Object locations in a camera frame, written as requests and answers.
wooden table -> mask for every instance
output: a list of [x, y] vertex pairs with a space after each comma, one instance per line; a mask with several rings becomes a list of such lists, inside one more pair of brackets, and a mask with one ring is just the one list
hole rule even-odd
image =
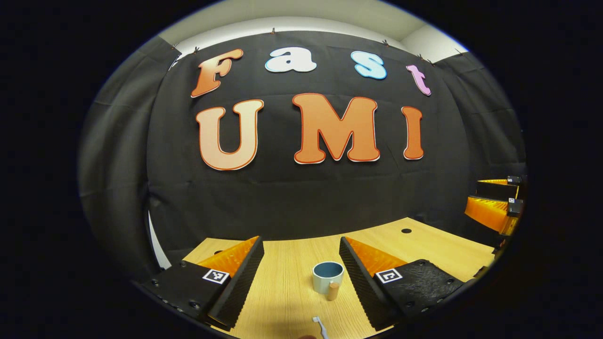
[[[411, 229], [412, 232], [402, 233], [402, 229]], [[406, 262], [427, 259], [462, 281], [471, 279], [481, 267], [489, 266], [494, 260], [492, 247], [410, 218], [320, 238], [264, 241], [264, 258], [245, 305], [236, 326], [226, 333], [241, 339], [298, 339], [306, 334], [321, 339], [320, 326], [312, 321], [318, 316], [330, 339], [360, 339], [376, 334], [347, 272], [338, 297], [333, 301], [312, 289], [314, 265], [322, 261], [343, 264], [339, 257], [342, 236], [364, 242]], [[238, 243], [238, 240], [207, 238], [184, 260], [200, 262], [215, 251]]]

black curtain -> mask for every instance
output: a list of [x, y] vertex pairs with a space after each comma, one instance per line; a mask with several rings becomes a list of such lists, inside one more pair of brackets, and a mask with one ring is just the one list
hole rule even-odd
[[111, 75], [82, 128], [78, 184], [93, 233], [131, 279], [159, 272], [147, 226], [147, 136], [151, 108], [179, 55], [160, 37], [142, 45]]
[[[272, 73], [270, 52], [307, 48], [317, 68]], [[220, 87], [191, 98], [198, 65], [241, 48]], [[365, 78], [350, 54], [365, 51], [384, 61], [383, 80]], [[464, 215], [475, 181], [525, 173], [520, 127], [504, 92], [486, 69], [464, 53], [434, 65], [382, 43], [345, 34], [293, 31], [258, 34], [189, 54], [156, 37], [112, 75], [90, 109], [80, 149], [84, 211], [101, 244], [140, 279], [158, 271], [147, 207], [170, 258], [206, 237], [266, 240], [309, 238], [365, 229], [413, 217], [485, 244], [496, 233]], [[425, 75], [422, 94], [406, 66]], [[301, 116], [294, 95], [320, 93], [341, 117], [353, 97], [378, 104], [374, 114], [380, 159], [299, 165]], [[199, 151], [198, 112], [223, 107], [220, 143], [239, 146], [232, 107], [260, 99], [259, 145], [254, 161], [236, 171], [207, 166]], [[421, 110], [420, 160], [407, 160], [403, 106]], [[320, 147], [327, 151], [324, 141]]]

white mug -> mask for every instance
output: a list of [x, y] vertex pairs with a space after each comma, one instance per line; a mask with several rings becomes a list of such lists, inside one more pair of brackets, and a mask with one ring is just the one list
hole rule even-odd
[[336, 282], [341, 286], [344, 267], [339, 262], [325, 261], [316, 264], [312, 269], [314, 291], [320, 294], [329, 293], [329, 284]]

letter m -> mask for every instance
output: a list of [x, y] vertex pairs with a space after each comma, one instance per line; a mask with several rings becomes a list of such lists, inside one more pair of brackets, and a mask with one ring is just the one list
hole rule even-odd
[[374, 132], [374, 112], [377, 109], [374, 100], [353, 98], [341, 119], [322, 94], [298, 94], [293, 97], [293, 104], [300, 108], [302, 117], [301, 150], [294, 156], [297, 163], [320, 163], [326, 158], [318, 143], [319, 136], [323, 137], [329, 153], [337, 161], [343, 156], [350, 138], [353, 139], [348, 159], [360, 162], [379, 158]]

light blue letter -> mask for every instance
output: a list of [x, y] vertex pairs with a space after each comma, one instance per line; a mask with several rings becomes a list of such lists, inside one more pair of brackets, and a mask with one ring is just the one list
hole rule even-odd
[[358, 64], [354, 68], [363, 77], [384, 79], [387, 76], [387, 71], [381, 66], [383, 60], [374, 54], [355, 51], [352, 52], [352, 60]]

